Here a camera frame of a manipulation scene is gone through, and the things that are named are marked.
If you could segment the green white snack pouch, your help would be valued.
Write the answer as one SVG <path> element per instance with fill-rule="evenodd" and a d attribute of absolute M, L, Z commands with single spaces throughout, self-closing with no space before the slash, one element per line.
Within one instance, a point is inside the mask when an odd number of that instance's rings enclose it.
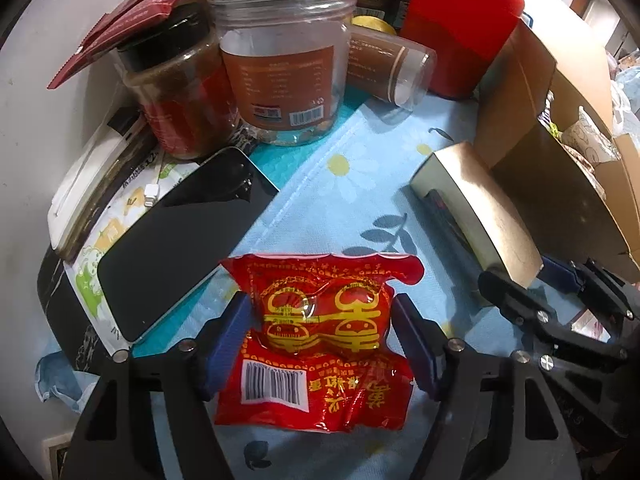
<path fill-rule="evenodd" d="M 131 344 L 122 336 L 108 307 L 98 278 L 100 260 L 149 210 L 145 192 L 150 185 L 157 187 L 157 196 L 162 198 L 197 169 L 196 162 L 179 162 L 161 152 L 152 153 L 106 205 L 75 261 L 64 266 L 81 309 L 108 354 L 128 349 Z"/>

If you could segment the red lidded canister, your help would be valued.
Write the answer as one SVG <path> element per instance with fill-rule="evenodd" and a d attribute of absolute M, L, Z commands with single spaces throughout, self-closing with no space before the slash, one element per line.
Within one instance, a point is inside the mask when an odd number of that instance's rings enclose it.
<path fill-rule="evenodd" d="M 524 0 L 410 0 L 400 36 L 435 51 L 428 88 L 468 98 L 514 31 Z"/>

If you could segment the white flat box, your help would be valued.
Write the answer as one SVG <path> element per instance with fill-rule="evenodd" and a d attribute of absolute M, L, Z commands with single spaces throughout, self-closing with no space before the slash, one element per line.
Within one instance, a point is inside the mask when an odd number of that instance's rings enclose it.
<path fill-rule="evenodd" d="M 50 245 L 62 260 L 75 260 L 108 203 L 156 144 L 136 106 L 119 108 L 96 129 L 48 211 Z"/>

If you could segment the red gold sausage packet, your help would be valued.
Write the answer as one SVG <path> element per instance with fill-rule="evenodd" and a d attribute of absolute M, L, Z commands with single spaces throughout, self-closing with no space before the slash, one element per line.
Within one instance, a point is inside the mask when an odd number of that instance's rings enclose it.
<path fill-rule="evenodd" d="M 418 284 L 418 257 L 248 254 L 222 265 L 258 325 L 218 394 L 215 424 L 327 434 L 405 425 L 413 374 L 386 344 L 390 283 Z"/>

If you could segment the dark lidded red jar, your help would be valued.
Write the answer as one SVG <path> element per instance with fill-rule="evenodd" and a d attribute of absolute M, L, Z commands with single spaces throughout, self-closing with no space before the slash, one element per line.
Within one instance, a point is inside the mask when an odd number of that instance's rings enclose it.
<path fill-rule="evenodd" d="M 239 112 L 204 6 L 176 6 L 165 21 L 140 30 L 116 51 L 124 84 L 166 153 L 198 159 L 228 144 Z"/>

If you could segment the dark red sachets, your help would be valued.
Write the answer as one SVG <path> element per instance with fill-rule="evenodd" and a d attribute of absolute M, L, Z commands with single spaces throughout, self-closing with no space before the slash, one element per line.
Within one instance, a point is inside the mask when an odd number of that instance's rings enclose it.
<path fill-rule="evenodd" d="M 124 0 L 104 14 L 47 85 L 54 90 L 137 32 L 168 18 L 179 0 Z"/>

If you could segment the clear plastic jar brown label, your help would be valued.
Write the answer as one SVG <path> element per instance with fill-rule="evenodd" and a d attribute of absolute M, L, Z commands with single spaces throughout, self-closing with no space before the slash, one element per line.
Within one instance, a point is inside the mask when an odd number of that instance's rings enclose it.
<path fill-rule="evenodd" d="M 345 92 L 356 0 L 208 0 L 240 117 L 265 144 L 332 129 Z"/>

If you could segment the yellow lemon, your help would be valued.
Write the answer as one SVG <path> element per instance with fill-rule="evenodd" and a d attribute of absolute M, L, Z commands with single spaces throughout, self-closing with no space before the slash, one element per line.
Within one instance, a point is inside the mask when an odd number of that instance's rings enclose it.
<path fill-rule="evenodd" d="M 382 32 L 387 35 L 397 35 L 396 30 L 392 25 L 386 23 L 382 18 L 378 18 L 374 15 L 357 15 L 352 18 L 352 24 L 355 26 L 364 27 L 377 32 Z"/>

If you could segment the small gold cardboard box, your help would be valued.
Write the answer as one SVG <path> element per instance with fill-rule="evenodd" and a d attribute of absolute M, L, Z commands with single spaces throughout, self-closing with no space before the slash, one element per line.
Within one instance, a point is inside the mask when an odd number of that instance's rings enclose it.
<path fill-rule="evenodd" d="M 524 220 L 468 142 L 429 154 L 412 176 L 420 198 L 437 192 L 484 270 L 529 287 L 544 266 Z"/>

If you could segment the black smartphone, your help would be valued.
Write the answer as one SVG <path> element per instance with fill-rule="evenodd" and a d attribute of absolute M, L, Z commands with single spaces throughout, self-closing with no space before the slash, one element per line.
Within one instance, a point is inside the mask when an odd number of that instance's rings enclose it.
<path fill-rule="evenodd" d="M 133 344 L 211 276 L 278 194 L 238 148 L 224 148 L 146 212 L 96 275 L 116 328 Z"/>

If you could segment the open cardboard box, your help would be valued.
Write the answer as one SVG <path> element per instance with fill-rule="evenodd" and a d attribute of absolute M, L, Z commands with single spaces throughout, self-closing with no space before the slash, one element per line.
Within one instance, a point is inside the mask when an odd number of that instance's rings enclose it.
<path fill-rule="evenodd" d="M 585 110 L 598 122 L 600 106 L 584 97 L 547 46 L 518 24 L 480 83 L 474 145 L 510 197 L 540 252 L 558 260 L 596 260 L 634 283 L 639 278 L 639 211 L 623 160 L 587 174 L 541 122 L 560 130 Z"/>

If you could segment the lying clear brown-label jar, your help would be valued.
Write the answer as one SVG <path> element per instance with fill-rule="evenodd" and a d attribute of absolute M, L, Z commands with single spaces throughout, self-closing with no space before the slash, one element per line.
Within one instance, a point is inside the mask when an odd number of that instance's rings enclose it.
<path fill-rule="evenodd" d="M 423 44 L 350 25 L 346 82 L 370 96 L 412 112 L 427 94 L 437 63 Z"/>

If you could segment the white bread snack bag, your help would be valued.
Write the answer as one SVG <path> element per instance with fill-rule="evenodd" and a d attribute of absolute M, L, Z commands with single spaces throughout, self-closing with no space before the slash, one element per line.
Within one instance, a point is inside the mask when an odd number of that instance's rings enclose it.
<path fill-rule="evenodd" d="M 561 141 L 578 151 L 593 167 L 620 159 L 620 152 L 582 106 L 578 107 L 576 122 L 562 132 Z"/>

